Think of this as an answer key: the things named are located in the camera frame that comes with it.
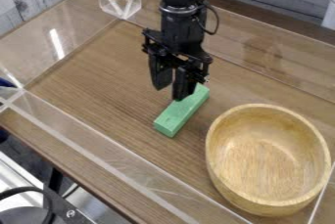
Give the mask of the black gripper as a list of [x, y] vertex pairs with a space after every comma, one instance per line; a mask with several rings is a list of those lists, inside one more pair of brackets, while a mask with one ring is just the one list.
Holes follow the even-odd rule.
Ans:
[[171, 49], [162, 43], [158, 30], [146, 28], [142, 35], [142, 51], [149, 55], [151, 84], [157, 90], [169, 86], [174, 69], [173, 99], [182, 101], [193, 94], [196, 84], [205, 82], [213, 59], [198, 44], [186, 45], [181, 51]]

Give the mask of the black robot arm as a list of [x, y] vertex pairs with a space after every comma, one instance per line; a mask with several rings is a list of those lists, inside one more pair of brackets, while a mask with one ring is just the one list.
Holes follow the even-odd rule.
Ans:
[[142, 50], [149, 56], [151, 84], [157, 90], [173, 85], [173, 99], [182, 101], [205, 82], [212, 57], [202, 50], [205, 0], [161, 0], [161, 27], [146, 28]]

